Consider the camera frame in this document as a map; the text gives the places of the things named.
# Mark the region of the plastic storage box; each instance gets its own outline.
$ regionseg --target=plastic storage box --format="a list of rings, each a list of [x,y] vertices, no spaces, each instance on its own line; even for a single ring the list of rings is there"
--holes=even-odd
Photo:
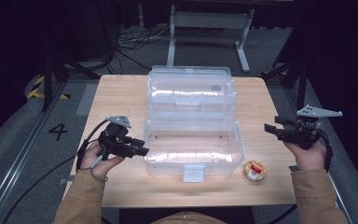
[[[228,68],[154,66],[148,79],[144,157],[151,175],[185,182],[229,175],[243,162]]]

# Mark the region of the table top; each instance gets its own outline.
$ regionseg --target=table top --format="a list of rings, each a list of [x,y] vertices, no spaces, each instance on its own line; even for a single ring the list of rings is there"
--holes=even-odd
[[[128,116],[132,125],[128,136],[143,139],[148,115],[147,78],[130,75],[101,77],[79,145],[106,116]],[[184,183],[181,175],[150,175],[142,157],[127,158],[108,174],[103,207],[295,203],[289,170],[289,166],[296,164],[295,158],[273,134],[264,131],[264,123],[275,125],[277,115],[265,82],[258,77],[233,79],[238,93],[236,118],[245,152],[244,162],[233,174],[206,175],[205,182]],[[243,175],[243,165],[252,160],[262,162],[267,168],[267,176],[260,182],[252,182]],[[74,164],[71,174],[75,173]]]

